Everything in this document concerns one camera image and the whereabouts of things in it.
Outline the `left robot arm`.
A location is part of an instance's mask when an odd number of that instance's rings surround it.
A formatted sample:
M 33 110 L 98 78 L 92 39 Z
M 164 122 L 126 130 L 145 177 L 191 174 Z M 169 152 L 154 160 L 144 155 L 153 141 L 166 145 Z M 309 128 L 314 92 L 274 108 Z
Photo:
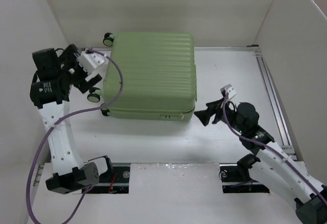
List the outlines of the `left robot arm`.
M 71 44 L 58 55 L 54 48 L 32 53 L 37 68 L 31 84 L 30 98 L 49 132 L 46 139 L 51 153 L 53 173 L 47 179 L 49 191 L 68 194 L 112 179 L 114 169 L 107 156 L 84 162 L 78 153 L 69 120 L 69 94 L 72 87 L 81 93 L 94 92 L 102 78 L 98 74 L 87 80 L 104 64 L 102 54 L 78 51 Z

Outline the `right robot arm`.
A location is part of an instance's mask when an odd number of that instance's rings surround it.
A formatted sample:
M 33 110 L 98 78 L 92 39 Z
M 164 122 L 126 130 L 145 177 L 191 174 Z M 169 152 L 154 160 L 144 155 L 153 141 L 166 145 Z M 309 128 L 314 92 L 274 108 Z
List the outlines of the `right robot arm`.
M 286 201 L 301 223 L 326 223 L 326 184 L 301 168 L 259 125 L 254 105 L 231 104 L 226 98 L 206 104 L 195 116 L 204 126 L 225 123 L 249 154 L 237 162 L 242 180 L 257 181 Z

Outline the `green suitcase blue lining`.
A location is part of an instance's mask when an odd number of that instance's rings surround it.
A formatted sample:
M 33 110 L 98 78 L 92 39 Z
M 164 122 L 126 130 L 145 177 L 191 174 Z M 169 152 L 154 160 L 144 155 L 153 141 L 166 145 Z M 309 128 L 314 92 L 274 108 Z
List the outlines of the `green suitcase blue lining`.
M 121 119 L 189 121 L 197 101 L 194 37 L 190 33 L 118 32 L 111 44 L 102 88 L 87 99 L 112 105 L 104 116 Z

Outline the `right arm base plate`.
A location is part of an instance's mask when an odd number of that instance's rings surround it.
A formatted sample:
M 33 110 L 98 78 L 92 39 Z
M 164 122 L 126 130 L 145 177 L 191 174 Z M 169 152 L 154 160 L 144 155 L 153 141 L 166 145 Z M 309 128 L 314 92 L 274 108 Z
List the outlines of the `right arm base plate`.
M 223 193 L 270 193 L 268 187 L 253 180 L 237 164 L 219 164 Z

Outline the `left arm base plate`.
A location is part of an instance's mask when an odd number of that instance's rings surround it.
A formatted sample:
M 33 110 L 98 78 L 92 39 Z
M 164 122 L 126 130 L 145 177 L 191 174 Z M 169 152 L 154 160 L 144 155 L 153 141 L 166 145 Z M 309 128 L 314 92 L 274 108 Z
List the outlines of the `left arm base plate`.
M 114 175 L 109 179 L 101 177 L 98 185 L 87 194 L 128 194 L 130 180 L 130 164 L 114 164 Z

